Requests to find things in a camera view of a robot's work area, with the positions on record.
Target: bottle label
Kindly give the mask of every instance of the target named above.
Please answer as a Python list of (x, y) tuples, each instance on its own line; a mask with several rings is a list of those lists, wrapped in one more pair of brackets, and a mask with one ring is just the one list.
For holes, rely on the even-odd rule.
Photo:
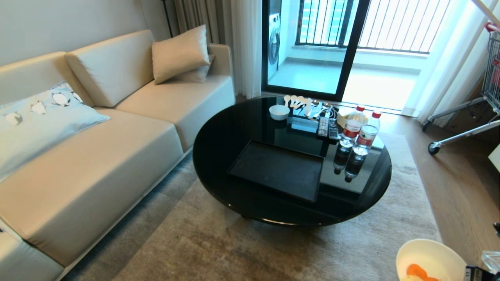
[(371, 146), (375, 140), (375, 136), (377, 135), (377, 130), (373, 130), (368, 126), (361, 128), (359, 132), (359, 136), (357, 137), (357, 143), (364, 146)]
[(355, 120), (347, 121), (343, 134), (349, 138), (355, 138), (361, 130), (361, 123)]

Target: sliding glass door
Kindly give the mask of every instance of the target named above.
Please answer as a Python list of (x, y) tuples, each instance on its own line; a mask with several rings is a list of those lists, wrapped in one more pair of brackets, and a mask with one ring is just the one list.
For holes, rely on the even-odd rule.
[(342, 100), (366, 0), (263, 0), (262, 90)]

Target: curtain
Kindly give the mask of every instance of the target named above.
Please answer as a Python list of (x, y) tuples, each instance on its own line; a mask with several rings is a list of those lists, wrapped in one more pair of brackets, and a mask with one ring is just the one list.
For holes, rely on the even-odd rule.
[(262, 1), (223, 0), (226, 41), (232, 49), (234, 88), (247, 99), (261, 95)]
[(206, 25), (208, 42), (228, 45), (232, 51), (236, 95), (261, 95), (262, 1), (175, 0), (181, 33)]
[[(493, 10), (498, 0), (483, 2)], [(489, 38), (484, 28), (486, 16), (472, 1), (451, 1), (450, 5), (426, 66), (401, 112), (420, 122), (463, 103), (485, 71)], [(434, 124), (443, 127), (450, 117), (437, 119)]]
[(174, 0), (180, 33), (206, 25), (206, 41), (220, 43), (216, 0)]

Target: beige pillow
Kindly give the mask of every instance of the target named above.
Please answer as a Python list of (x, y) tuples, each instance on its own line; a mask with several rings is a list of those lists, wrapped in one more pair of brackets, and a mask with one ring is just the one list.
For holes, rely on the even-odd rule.
[(181, 73), (209, 66), (205, 25), (152, 45), (154, 84)]
[(186, 82), (205, 82), (205, 80), (207, 79), (207, 75), (209, 74), (210, 66), (212, 65), (212, 62), (215, 60), (216, 56), (214, 54), (210, 54), (208, 55), (208, 57), (210, 59), (210, 65), (202, 66), (200, 68), (184, 72), (175, 76), (173, 79)]

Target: bowl of food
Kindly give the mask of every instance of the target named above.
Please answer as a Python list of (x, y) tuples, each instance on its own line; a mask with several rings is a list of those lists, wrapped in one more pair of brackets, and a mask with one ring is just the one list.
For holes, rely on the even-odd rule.
[(290, 113), (290, 108), (288, 106), (276, 104), (269, 107), (269, 113), (271, 114), (271, 118), (276, 121), (285, 120)]
[(466, 266), (452, 249), (428, 239), (406, 242), (396, 257), (401, 281), (462, 281)]

